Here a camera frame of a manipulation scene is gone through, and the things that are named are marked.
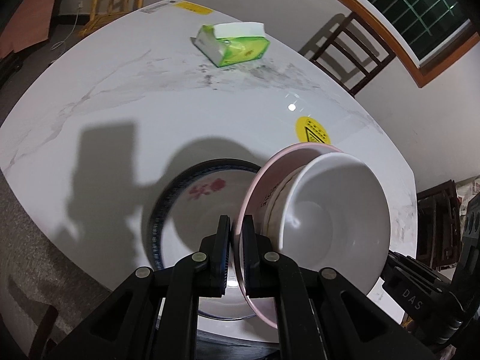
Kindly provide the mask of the wooden framed window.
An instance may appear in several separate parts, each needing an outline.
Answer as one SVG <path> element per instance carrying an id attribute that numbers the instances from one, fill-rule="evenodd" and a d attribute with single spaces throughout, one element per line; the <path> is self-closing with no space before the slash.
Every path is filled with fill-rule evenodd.
<path id="1" fill-rule="evenodd" d="M 337 0 L 394 51 L 420 88 L 479 44 L 460 0 Z"/>

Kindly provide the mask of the pink cloth covered furniture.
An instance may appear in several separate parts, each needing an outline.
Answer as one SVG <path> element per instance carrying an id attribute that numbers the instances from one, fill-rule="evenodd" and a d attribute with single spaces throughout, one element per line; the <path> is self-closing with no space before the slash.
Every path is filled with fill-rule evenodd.
<path id="1" fill-rule="evenodd" d="M 1 59 L 45 41 L 55 0 L 24 0 L 1 33 Z"/>

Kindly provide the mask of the large pink bowl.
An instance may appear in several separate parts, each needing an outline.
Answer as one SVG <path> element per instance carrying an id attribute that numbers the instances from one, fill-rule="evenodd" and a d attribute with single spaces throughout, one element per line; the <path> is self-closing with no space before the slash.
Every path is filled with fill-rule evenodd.
<path id="1" fill-rule="evenodd" d="M 255 175 L 247 189 L 238 219 L 233 228 L 233 261 L 238 285 L 243 295 L 246 286 L 243 272 L 242 256 L 242 222 L 245 215 L 254 217 L 256 231 L 261 231 L 265 225 L 266 211 L 273 200 L 275 192 L 283 185 L 283 180 L 297 169 L 307 165 L 314 158 L 340 150 L 332 145 L 315 142 L 296 143 L 280 150 L 270 158 Z"/>

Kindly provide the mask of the dark wooden chair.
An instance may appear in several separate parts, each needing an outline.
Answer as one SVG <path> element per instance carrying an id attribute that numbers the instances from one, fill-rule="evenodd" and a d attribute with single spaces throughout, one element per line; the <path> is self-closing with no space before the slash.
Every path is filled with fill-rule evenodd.
<path id="1" fill-rule="evenodd" d="M 416 194 L 416 259 L 436 271 L 458 263 L 461 254 L 460 203 L 448 180 Z"/>
<path id="2" fill-rule="evenodd" d="M 337 14 L 299 53 L 356 96 L 394 59 L 387 42 L 358 14 Z"/>

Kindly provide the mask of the white plate with pink roses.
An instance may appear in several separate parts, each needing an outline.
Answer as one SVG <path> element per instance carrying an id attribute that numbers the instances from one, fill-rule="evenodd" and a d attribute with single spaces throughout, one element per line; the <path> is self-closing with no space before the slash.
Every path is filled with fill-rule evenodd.
<path id="1" fill-rule="evenodd" d="M 202 239 L 216 233 L 222 215 L 235 221 L 255 174 L 240 169 L 206 171 L 188 180 L 174 197 L 163 203 L 161 206 L 167 213 L 159 230 L 160 267 L 172 267 L 178 260 L 198 251 Z M 224 321 L 254 316 L 239 288 L 232 254 L 224 296 L 202 297 L 199 314 Z"/>

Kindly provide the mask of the white Dog bowl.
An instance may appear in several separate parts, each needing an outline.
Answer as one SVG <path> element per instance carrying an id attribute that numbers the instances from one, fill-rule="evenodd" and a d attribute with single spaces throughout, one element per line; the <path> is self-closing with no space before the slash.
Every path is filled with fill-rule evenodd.
<path id="1" fill-rule="evenodd" d="M 386 262 L 391 220 L 383 188 L 370 168 L 344 153 L 308 163 L 289 192 L 279 253 L 300 267 L 331 267 L 364 294 Z"/>

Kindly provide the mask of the dark wooden chair at right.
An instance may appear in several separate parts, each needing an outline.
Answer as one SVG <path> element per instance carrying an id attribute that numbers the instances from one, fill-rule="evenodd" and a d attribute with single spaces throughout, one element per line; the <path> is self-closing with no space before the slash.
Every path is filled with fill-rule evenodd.
<path id="1" fill-rule="evenodd" d="M 458 263 L 461 254 L 460 203 L 448 180 L 416 194 L 416 259 L 436 271 Z"/>

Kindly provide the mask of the blue floral plate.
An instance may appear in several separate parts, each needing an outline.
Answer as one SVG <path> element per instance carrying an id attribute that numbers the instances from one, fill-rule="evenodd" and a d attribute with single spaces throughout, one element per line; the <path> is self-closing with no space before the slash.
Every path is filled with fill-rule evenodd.
<path id="1" fill-rule="evenodd" d="M 244 171 L 256 174 L 260 166 L 249 161 L 237 158 L 215 158 L 195 164 L 177 175 L 162 191 L 157 199 L 151 216 L 148 219 L 146 233 L 146 253 L 152 267 L 156 270 L 165 269 L 162 253 L 160 251 L 163 227 L 167 221 L 168 213 L 180 194 L 190 184 L 203 176 L 222 171 Z"/>

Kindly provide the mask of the green tissue pack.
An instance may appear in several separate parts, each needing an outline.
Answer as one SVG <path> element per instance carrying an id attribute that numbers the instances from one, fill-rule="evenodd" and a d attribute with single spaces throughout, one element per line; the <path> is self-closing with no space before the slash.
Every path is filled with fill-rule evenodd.
<path id="1" fill-rule="evenodd" d="M 261 59 L 270 41 L 263 23 L 231 22 L 203 25 L 193 44 L 217 68 L 223 68 Z"/>

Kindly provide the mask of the yellow warning sticker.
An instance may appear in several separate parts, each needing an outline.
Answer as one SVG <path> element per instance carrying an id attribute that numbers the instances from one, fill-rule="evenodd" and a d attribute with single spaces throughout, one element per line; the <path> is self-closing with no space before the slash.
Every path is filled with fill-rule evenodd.
<path id="1" fill-rule="evenodd" d="M 326 145 L 331 143 L 326 129 L 309 116 L 301 116 L 297 119 L 295 132 L 300 142 L 314 142 Z"/>

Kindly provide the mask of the white Rabbit bowl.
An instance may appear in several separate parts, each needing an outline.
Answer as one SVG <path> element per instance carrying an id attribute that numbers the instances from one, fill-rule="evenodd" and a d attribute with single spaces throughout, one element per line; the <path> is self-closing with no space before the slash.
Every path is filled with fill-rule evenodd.
<path id="1" fill-rule="evenodd" d="M 293 170 L 275 189 L 268 201 L 260 233 L 267 236 L 275 250 L 283 247 L 284 211 L 289 202 L 289 194 L 304 166 Z"/>

